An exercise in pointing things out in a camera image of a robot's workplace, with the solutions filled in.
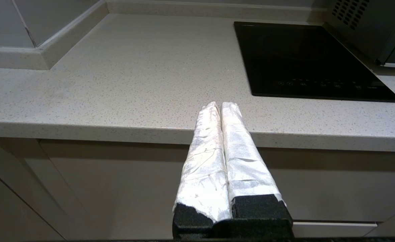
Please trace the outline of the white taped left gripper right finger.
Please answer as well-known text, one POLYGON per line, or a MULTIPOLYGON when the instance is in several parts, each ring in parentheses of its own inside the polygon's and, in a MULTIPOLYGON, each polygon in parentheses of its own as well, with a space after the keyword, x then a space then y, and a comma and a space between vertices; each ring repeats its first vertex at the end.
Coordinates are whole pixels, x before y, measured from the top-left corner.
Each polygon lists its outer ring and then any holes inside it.
POLYGON ((293 219, 238 104, 222 103, 221 115, 232 218, 220 222, 220 237, 292 239, 293 219))

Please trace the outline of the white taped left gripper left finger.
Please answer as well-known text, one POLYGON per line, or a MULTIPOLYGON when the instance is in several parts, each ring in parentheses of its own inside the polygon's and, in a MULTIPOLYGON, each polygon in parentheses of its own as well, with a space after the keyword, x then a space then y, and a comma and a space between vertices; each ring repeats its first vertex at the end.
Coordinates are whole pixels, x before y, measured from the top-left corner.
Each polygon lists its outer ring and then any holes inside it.
POLYGON ((215 224, 232 218, 216 102, 203 106, 196 118, 172 212, 173 238, 180 240, 209 238, 215 224))

